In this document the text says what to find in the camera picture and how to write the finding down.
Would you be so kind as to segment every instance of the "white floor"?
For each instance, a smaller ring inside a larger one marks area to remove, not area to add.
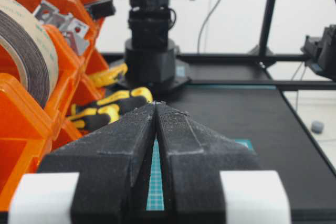
[[[286,97],[296,107],[296,92],[286,92]],[[312,135],[336,167],[336,92],[300,91],[298,114],[308,129],[313,121],[324,123],[322,134]]]
[[[274,79],[288,80],[298,68],[298,63],[277,63],[269,71]],[[301,79],[304,67],[300,69],[295,80]],[[316,76],[307,69],[303,80],[327,80]],[[296,107],[296,92],[285,92],[292,106]],[[324,123],[322,134],[312,135],[320,144],[334,167],[336,167],[336,91],[300,91],[298,114],[308,129],[313,121]]]

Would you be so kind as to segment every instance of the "black clamp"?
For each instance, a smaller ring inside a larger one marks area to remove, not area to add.
[[[116,11],[113,0],[97,0],[86,4],[85,8],[94,20],[112,16]]]

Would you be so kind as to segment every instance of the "double-sided tape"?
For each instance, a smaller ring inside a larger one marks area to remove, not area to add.
[[[21,84],[44,108],[58,79],[56,50],[43,26],[15,0],[0,0],[0,46],[15,63]]]

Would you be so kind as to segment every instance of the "cable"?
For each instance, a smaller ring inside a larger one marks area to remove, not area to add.
[[[174,9],[172,9],[172,8],[169,8],[169,10],[170,10],[171,12],[173,12],[173,14],[174,14],[174,21],[172,22],[172,24],[170,25],[170,27],[169,27],[168,30],[172,29],[172,28],[175,26],[175,24],[176,24],[176,20],[177,20],[177,14],[176,14],[176,11],[175,11]]]
[[[210,12],[211,6],[212,6],[212,0],[209,0],[208,12]],[[207,25],[205,27],[205,38],[204,38],[204,48],[203,48],[204,52],[206,52],[206,46],[208,44],[208,34],[209,34],[209,22],[207,23]]]
[[[299,67],[296,69],[295,73],[293,74],[292,78],[290,79],[291,81],[294,80],[295,76],[297,75],[297,73],[299,72],[300,68],[302,67],[303,62],[301,62],[301,64],[299,65]]]
[[[216,10],[216,8],[218,7],[218,5],[220,4],[221,1],[222,0],[217,0],[216,4],[212,8],[212,10],[208,13],[205,20],[203,21],[203,24],[202,24],[201,29],[200,29],[199,34],[198,34],[198,41],[197,41],[197,53],[198,54],[199,54],[199,50],[200,50],[200,47],[201,47],[201,37],[202,37],[204,27],[205,27],[206,23],[208,22],[208,20],[210,19],[212,13],[214,13],[214,11]]]
[[[303,77],[304,77],[304,75],[305,75],[305,73],[306,73],[306,70],[307,70],[307,66],[305,66],[305,68],[304,68],[304,70],[303,70],[303,73],[302,73],[302,75],[301,75],[300,81],[303,80]],[[295,109],[296,109],[296,111],[298,111],[298,108],[299,108],[299,90],[298,90],[298,92],[296,93],[296,103],[295,103]]]

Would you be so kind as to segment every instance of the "teal cutting mat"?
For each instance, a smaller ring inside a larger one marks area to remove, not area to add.
[[[235,141],[253,150],[250,140],[237,139]],[[163,204],[159,144],[157,140],[155,140],[153,148],[151,178],[149,181],[149,192],[147,198],[147,211],[163,211],[163,210],[164,210],[164,204]]]

